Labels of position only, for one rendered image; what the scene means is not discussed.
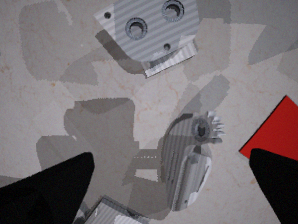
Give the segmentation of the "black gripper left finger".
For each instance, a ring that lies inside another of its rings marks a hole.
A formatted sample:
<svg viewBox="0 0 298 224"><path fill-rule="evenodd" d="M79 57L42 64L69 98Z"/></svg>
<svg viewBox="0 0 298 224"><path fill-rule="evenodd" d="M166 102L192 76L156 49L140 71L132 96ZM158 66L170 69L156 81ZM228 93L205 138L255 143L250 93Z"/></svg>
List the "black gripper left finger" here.
<svg viewBox="0 0 298 224"><path fill-rule="evenodd" d="M72 224L92 180L93 153L0 188L0 224Z"/></svg>

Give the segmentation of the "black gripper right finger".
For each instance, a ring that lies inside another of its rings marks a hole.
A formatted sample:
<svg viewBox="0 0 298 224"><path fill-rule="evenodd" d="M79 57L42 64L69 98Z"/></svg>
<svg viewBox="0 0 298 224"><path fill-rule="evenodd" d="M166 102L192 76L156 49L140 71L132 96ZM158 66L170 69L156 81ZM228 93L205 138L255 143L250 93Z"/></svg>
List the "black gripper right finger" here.
<svg viewBox="0 0 298 224"><path fill-rule="evenodd" d="M251 172L281 224L298 224L298 161L251 148Z"/></svg>

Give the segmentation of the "red square plate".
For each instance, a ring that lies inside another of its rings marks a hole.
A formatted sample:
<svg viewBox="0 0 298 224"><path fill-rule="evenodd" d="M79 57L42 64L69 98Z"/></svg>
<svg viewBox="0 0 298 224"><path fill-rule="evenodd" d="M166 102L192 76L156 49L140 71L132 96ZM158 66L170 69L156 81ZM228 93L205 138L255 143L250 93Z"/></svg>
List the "red square plate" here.
<svg viewBox="0 0 298 224"><path fill-rule="evenodd" d="M298 107L290 97L283 96L239 153L250 159L251 148L261 148L298 161Z"/></svg>

